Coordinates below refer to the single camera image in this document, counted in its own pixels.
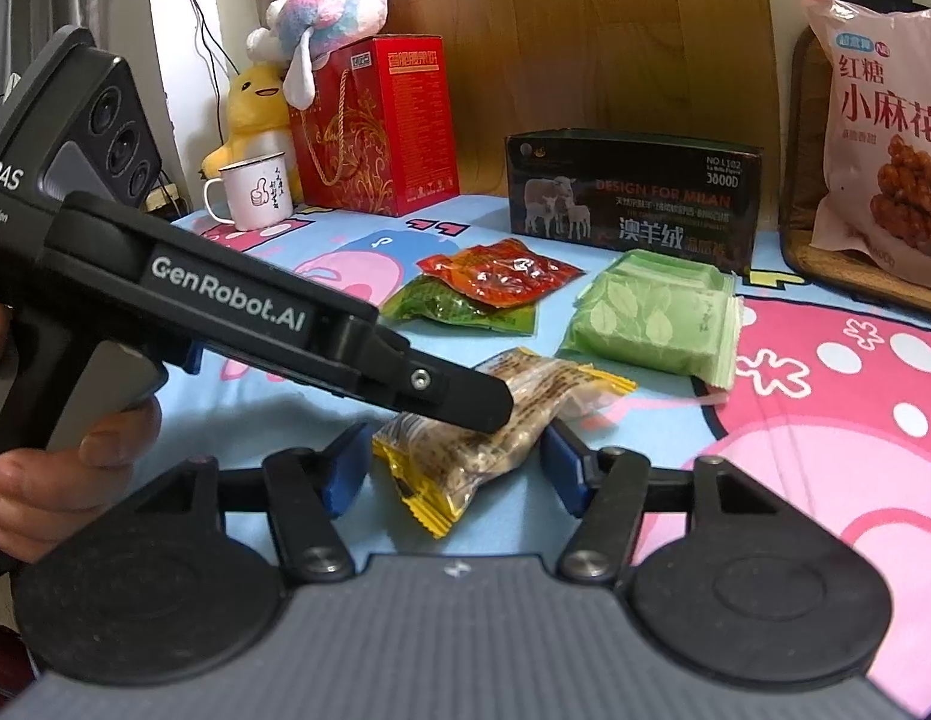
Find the person left hand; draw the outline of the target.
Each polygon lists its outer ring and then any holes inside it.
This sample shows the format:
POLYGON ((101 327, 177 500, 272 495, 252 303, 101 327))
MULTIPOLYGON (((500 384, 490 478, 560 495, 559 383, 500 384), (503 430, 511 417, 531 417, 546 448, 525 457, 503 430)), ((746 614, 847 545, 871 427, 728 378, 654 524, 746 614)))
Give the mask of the person left hand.
POLYGON ((78 442, 56 452, 24 445, 0 454, 0 553, 38 561, 124 499, 161 424, 161 405, 149 395, 101 413, 78 442))

